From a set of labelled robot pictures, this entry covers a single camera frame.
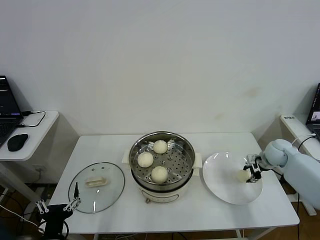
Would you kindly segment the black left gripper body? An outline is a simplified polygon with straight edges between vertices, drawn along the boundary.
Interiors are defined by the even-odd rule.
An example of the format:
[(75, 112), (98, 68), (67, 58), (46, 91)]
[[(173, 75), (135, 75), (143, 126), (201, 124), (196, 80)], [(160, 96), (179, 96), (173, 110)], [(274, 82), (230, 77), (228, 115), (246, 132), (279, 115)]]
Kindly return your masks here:
[(40, 215), (43, 221), (39, 226), (45, 224), (42, 238), (67, 238), (69, 236), (69, 225), (66, 219), (73, 215), (72, 210), (68, 210), (67, 204), (55, 204), (47, 207), (48, 212)]

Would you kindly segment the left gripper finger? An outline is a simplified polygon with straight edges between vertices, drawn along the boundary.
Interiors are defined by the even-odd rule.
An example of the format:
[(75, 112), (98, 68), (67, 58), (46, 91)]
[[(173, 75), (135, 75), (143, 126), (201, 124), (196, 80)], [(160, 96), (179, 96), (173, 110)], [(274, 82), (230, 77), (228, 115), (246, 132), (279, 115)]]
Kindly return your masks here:
[(77, 209), (79, 204), (81, 203), (80, 193), (78, 182), (75, 183), (74, 192), (73, 192), (73, 199), (63, 208), (65, 212), (73, 212)]
[(43, 215), (44, 213), (48, 213), (48, 208), (47, 208), (46, 203), (43, 199), (36, 201), (35, 205), (38, 208), (38, 211), (41, 215)]

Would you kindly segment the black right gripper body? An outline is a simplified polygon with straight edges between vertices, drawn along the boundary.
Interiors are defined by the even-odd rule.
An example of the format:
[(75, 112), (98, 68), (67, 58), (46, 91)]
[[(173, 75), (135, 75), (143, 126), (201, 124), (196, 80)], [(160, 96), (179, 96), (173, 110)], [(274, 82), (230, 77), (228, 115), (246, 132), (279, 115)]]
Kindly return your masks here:
[(250, 172), (251, 172), (251, 175), (255, 172), (259, 172), (259, 179), (262, 178), (261, 170), (257, 161), (253, 161), (250, 163)]

